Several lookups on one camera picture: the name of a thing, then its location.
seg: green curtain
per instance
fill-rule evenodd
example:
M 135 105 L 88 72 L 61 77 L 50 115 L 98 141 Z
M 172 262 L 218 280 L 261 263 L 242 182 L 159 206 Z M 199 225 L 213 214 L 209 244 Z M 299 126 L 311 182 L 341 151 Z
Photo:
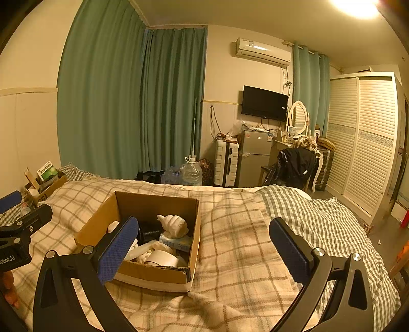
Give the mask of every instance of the green curtain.
M 314 132 L 315 124 L 325 136 L 328 126 L 330 103 L 330 61 L 326 55 L 309 53 L 308 47 L 293 46 L 294 57 L 294 92 L 293 100 L 301 101 L 310 112 L 310 129 Z
M 84 0 L 58 73 L 61 162 L 119 179 L 180 165 L 201 118 L 206 35 L 149 30 L 128 0 Z
M 149 30 L 141 94 L 139 169 L 159 171 L 199 155 L 207 29 Z

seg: wardrobe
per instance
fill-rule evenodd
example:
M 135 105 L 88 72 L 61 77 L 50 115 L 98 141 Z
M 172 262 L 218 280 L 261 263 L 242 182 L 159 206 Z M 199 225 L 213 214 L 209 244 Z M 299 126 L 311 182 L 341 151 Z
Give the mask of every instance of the wardrobe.
M 383 217 L 405 140 L 403 89 L 392 72 L 330 80 L 327 138 L 336 144 L 327 191 L 365 222 Z

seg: ceiling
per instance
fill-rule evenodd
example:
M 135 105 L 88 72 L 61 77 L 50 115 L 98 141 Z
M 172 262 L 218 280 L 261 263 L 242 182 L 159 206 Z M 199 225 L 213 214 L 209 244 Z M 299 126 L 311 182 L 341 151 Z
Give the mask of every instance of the ceiling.
M 137 11 L 151 27 L 182 24 L 237 27 L 299 41 L 328 55 L 331 63 L 343 68 L 397 64 L 401 75 L 407 73 L 409 78 L 409 55 L 380 14 L 371 20 L 359 20 L 338 11 L 330 0 L 131 2 L 137 4 Z

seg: suitcase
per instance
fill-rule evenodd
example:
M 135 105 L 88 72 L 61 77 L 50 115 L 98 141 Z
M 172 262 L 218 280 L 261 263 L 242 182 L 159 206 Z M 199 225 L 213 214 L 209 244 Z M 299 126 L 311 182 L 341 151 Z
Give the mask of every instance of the suitcase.
M 236 180 L 238 144 L 216 141 L 213 183 L 220 187 L 232 187 Z
M 319 172 L 317 182 L 315 183 L 315 190 L 324 191 L 327 185 L 327 182 L 328 182 L 328 178 L 330 176 L 331 166 L 334 160 L 334 151 L 326 149 L 322 146 L 319 146 L 318 150 L 322 153 L 322 168 L 321 168 L 321 171 Z M 315 167 L 315 171 L 313 172 L 313 175 L 311 176 L 311 179 L 314 179 L 315 174 L 317 173 L 317 170 L 318 170 L 318 163 Z

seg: sliding door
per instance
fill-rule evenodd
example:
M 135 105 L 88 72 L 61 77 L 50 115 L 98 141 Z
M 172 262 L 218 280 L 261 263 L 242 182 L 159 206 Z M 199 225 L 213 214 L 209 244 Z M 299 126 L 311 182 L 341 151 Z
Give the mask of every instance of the sliding door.
M 357 126 L 357 110 L 357 79 L 331 81 L 327 137 L 336 144 L 336 149 L 327 185 L 340 194 L 343 193 L 352 158 Z
M 359 78 L 358 137 L 344 196 L 369 215 L 376 212 L 389 179 L 396 134 L 395 98 L 391 77 Z

